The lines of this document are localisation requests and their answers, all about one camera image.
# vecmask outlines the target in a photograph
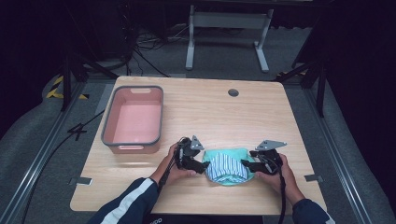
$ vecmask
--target person's right hand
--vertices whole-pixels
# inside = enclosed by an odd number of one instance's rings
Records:
[[[288,159],[285,155],[279,153],[279,157],[283,162],[282,165],[282,175],[285,178],[286,182],[286,198],[289,200],[291,205],[295,205],[301,199],[304,199],[305,196],[301,193],[300,189],[297,186],[296,179],[294,177],[293,171],[290,169],[288,164]],[[255,176],[265,183],[269,184],[276,192],[280,193],[280,178],[279,173],[276,175],[266,175],[263,172],[256,172]]]

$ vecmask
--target table top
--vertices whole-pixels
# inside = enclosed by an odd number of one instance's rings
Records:
[[[119,77],[119,86],[158,85],[163,88],[161,147],[154,154],[113,154],[101,141],[106,113],[81,173],[92,178],[90,186],[78,185],[70,206],[75,211],[97,211],[118,197],[139,177],[150,176],[181,137],[196,135],[205,150],[253,150],[264,139],[287,142],[277,149],[287,155],[297,184],[306,198],[326,209],[318,182],[306,182],[314,173],[290,103],[277,82],[170,78]],[[238,90],[232,97],[228,91]],[[195,159],[202,160],[204,152]],[[153,213],[279,215],[280,195],[259,179],[231,187],[211,182],[205,174],[165,186]],[[288,203],[287,214],[291,214]]]

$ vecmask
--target desk leg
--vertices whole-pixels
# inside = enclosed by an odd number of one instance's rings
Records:
[[[268,28],[270,26],[273,13],[274,13],[273,9],[268,10],[267,18],[265,19],[264,25],[262,26],[262,38],[260,39],[260,42],[259,41],[254,42],[257,57],[259,58],[259,62],[260,62],[260,67],[262,68],[262,71],[264,73],[268,73],[269,68],[267,61],[265,60],[264,52],[262,51],[262,46],[264,45],[265,37],[267,37]]]
[[[194,6],[190,7],[189,20],[190,40],[189,48],[187,49],[186,69],[190,71],[192,70],[192,64],[194,61]]]

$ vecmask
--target person's left hand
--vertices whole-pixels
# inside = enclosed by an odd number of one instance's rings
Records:
[[[163,173],[165,173],[166,167],[168,166],[169,162],[172,160],[172,157],[174,156],[176,148],[177,148],[177,143],[173,144],[169,148],[168,155],[165,158],[163,158],[163,161],[161,161],[157,170],[150,176],[150,178],[153,179],[155,182],[157,182],[157,184],[160,183],[160,179],[163,176]],[[180,178],[188,177],[188,176],[195,176],[195,175],[196,175],[195,171],[193,171],[193,170],[179,170],[179,169],[177,169],[177,166],[174,164],[172,166],[171,172],[170,172],[168,179],[166,181],[166,185],[172,184]]]

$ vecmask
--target teal fabric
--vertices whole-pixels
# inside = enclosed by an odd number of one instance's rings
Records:
[[[246,148],[205,150],[203,162],[210,161],[205,173],[213,182],[223,186],[245,183],[254,174],[245,167],[241,160],[254,162]]]

